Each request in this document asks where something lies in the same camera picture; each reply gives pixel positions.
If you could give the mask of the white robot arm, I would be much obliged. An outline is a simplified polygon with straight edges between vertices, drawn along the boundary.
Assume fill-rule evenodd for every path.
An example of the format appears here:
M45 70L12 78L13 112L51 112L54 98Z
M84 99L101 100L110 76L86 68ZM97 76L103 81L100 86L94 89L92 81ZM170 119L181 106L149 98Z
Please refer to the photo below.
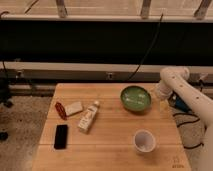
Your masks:
M206 125L198 171L213 171L213 100L191 86L187 82L189 76L187 67L165 67L160 71L155 93L160 100L168 99L173 92L177 93Z

